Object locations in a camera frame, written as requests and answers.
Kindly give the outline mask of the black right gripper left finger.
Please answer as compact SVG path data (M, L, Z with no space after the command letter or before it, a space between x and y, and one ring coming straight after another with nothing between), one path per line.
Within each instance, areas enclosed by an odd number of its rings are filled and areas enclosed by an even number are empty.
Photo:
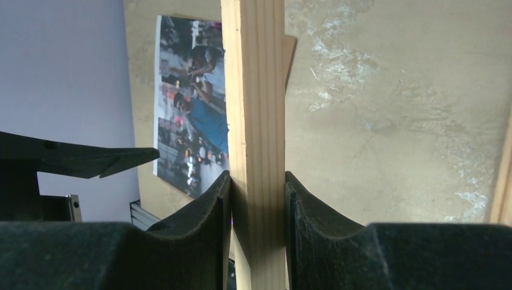
M141 230L118 222L3 222L2 289L226 289L231 230L222 172Z

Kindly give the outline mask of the printed colour photo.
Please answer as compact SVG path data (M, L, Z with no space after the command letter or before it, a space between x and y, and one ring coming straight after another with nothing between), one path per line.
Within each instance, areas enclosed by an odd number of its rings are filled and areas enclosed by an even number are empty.
M191 198L229 168L224 54L220 22L157 17L153 173Z

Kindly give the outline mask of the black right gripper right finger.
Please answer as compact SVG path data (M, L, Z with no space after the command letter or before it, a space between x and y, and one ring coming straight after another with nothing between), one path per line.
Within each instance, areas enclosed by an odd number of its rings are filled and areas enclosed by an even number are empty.
M510 289L511 228L361 225L286 173L291 289Z

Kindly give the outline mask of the light wooden picture frame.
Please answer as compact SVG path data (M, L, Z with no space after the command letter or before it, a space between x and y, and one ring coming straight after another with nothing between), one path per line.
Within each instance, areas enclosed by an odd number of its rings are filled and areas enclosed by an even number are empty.
M510 1L223 1L239 289L510 289Z

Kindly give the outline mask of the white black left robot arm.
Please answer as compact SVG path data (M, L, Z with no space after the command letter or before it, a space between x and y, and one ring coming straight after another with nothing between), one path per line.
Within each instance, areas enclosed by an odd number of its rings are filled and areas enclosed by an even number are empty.
M1 132L1 221L82 221L78 196L42 196L39 172L105 178L158 159L155 148L104 148Z

